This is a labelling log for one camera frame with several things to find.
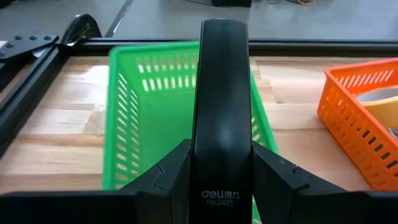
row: bolt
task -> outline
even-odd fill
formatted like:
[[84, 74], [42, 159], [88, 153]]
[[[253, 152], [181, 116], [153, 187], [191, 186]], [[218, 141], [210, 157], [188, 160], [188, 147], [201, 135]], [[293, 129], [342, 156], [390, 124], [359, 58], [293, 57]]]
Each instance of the bolt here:
[[15, 44], [8, 43], [8, 44], [6, 45], [6, 47], [7, 47], [7, 48], [12, 48], [12, 47], [15, 47]]

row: wooden tabletop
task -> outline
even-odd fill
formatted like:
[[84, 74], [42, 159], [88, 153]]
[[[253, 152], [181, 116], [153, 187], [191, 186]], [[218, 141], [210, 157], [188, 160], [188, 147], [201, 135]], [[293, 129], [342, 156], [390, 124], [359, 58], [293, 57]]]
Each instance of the wooden tabletop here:
[[[280, 155], [347, 190], [370, 187], [316, 111], [324, 69], [368, 60], [374, 58], [251, 58]], [[67, 62], [0, 160], [0, 193], [101, 188], [107, 84], [107, 57]]]

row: deli logo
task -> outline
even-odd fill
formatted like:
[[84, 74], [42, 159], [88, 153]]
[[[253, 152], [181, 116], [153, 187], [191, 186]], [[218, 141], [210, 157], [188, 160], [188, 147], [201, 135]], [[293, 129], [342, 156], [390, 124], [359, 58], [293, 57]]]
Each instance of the deli logo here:
[[201, 196], [203, 198], [239, 199], [239, 192], [232, 192], [229, 190], [204, 190]]

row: metal bar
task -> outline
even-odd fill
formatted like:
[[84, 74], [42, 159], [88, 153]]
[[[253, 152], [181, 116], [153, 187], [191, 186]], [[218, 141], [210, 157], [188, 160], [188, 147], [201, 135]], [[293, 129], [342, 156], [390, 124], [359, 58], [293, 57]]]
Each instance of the metal bar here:
[[[116, 46], [162, 44], [188, 39], [112, 39], [84, 40], [72, 52], [79, 56], [108, 56]], [[249, 40], [250, 56], [291, 57], [398, 57], [397, 41], [328, 41], [328, 40]]]
[[0, 103], [0, 157], [33, 113], [69, 58], [66, 49], [50, 47], [31, 66], [25, 79]]

